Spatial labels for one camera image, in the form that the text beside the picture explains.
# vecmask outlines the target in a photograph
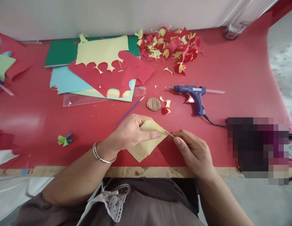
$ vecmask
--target hot glue gun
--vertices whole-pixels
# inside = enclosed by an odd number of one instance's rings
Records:
[[[212,90],[212,89],[206,89],[203,86],[197,87],[197,86],[190,86],[190,85],[177,85],[173,87],[168,87],[168,89],[174,89],[179,94],[188,95],[189,99],[186,102],[195,103],[195,112],[194,114],[196,116],[203,116],[205,119],[207,119],[212,125],[220,126],[220,127],[227,127],[223,125],[217,125],[215,123],[212,123],[208,116],[205,114],[205,108],[203,106],[203,101],[201,99],[201,96],[206,94],[207,92],[211,93],[220,93],[223,94],[225,91],[219,91],[219,90]]]

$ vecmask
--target green paper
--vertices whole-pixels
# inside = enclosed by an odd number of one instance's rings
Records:
[[[5,73],[16,59],[0,54],[0,80],[5,81]]]
[[[63,136],[58,136],[58,144],[61,145],[63,144],[63,146],[67,146],[68,145],[68,140],[66,137],[63,137]]]
[[[103,37],[104,39],[108,38],[117,38],[119,36],[107,36]],[[100,40],[101,37],[86,38],[88,41]],[[71,64],[77,58],[78,44],[80,43],[80,38],[75,39],[62,39],[62,40],[53,40],[51,42],[48,55],[46,57],[45,67],[54,67],[54,66],[65,66]],[[137,45],[138,37],[135,35],[128,37],[128,48],[129,52],[136,57],[140,56],[140,48]]]

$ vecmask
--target blue paintbrush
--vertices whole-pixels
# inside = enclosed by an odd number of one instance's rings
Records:
[[[134,108],[135,108],[135,107],[138,105],[138,103],[136,103],[136,104],[135,104],[135,106],[133,106],[133,107],[132,107],[132,109],[130,109],[130,110],[129,110],[129,112],[131,112],[131,111],[132,111],[132,110],[133,110],[133,109],[134,109]]]

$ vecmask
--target wooden disc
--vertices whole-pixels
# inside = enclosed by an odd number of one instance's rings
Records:
[[[160,100],[157,99],[157,98],[150,98],[148,101],[147,101],[147,107],[150,109],[150,110],[153,110],[153,111],[157,111],[160,107],[161,107],[161,103],[160,103]]]

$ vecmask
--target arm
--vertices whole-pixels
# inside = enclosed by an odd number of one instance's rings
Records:
[[[113,160],[120,150],[141,141],[161,136],[158,131],[140,131],[139,127],[150,117],[132,114],[97,146],[97,153],[106,161]],[[83,204],[93,194],[111,164],[98,161],[90,149],[59,173],[42,191],[43,199],[61,207]]]
[[[206,142],[184,130],[173,135],[188,168],[198,178],[201,205],[208,225],[253,225],[213,167]]]

